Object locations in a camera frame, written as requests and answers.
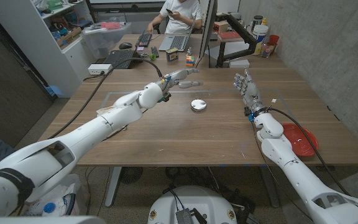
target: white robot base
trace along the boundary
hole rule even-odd
[[[183,209],[182,203],[184,208],[197,209],[204,218],[206,217],[207,223],[237,223],[232,205],[213,190],[200,186],[183,186],[172,191],[177,195],[176,201],[179,210]],[[177,212],[176,201],[171,192],[162,195],[152,205],[147,223],[178,223],[175,215]],[[192,216],[191,219],[193,223],[199,223],[195,216]]]

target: person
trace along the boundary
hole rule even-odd
[[[166,34],[185,34],[191,32],[190,28],[193,19],[196,19],[195,29],[201,28],[202,15],[200,2],[198,0],[166,0],[162,6],[160,14],[147,26],[147,32],[153,32],[153,26],[162,22],[169,16],[169,22],[165,29]]]

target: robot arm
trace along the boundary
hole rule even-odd
[[[278,165],[306,205],[315,223],[357,223],[358,198],[330,189],[295,155],[283,126],[267,112],[248,71],[236,74],[234,86],[246,104],[246,115],[255,123],[262,152]]]
[[[198,72],[182,69],[149,83],[141,91],[120,97],[110,110],[53,139],[28,145],[0,162],[0,216],[8,216],[25,201],[34,202],[51,191],[68,175],[78,161],[111,133],[142,117],[141,108],[153,108],[168,101],[175,85],[189,88],[201,82],[184,82]]]

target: desk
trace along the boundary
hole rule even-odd
[[[135,45],[139,35],[125,35],[120,43]],[[150,42],[143,52],[161,44],[161,35]],[[191,35],[188,46],[195,58],[200,50],[201,34]],[[186,68],[185,53],[167,62],[165,52],[155,64],[163,74]],[[318,95],[294,69],[287,68],[277,54],[269,58],[249,55],[250,74],[260,89],[266,106],[277,98],[274,107],[294,116],[318,139],[319,151],[328,165],[358,165],[358,141],[327,109]],[[244,117],[241,95],[233,87],[235,73],[240,68],[208,68],[208,56],[198,65],[200,73],[186,80],[202,80],[203,86],[171,89],[172,97],[159,103],[143,118],[128,125],[113,138],[95,146],[79,161],[79,166],[260,166],[264,164],[255,143],[254,132]],[[68,133],[96,116],[96,110],[111,106],[120,96],[158,80],[155,69],[147,63],[130,70],[116,70],[107,77],[82,114],[62,132]],[[84,82],[41,139],[47,139],[61,128],[81,108],[94,90],[99,78]],[[207,102],[202,113],[195,113],[190,102],[201,98]],[[273,113],[281,123],[284,116]],[[302,158],[309,166],[319,166],[316,156]]]

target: gray wall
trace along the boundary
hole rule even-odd
[[[358,0],[241,0],[239,12],[267,18],[280,58],[358,139]],[[342,183],[358,197],[358,173]]]

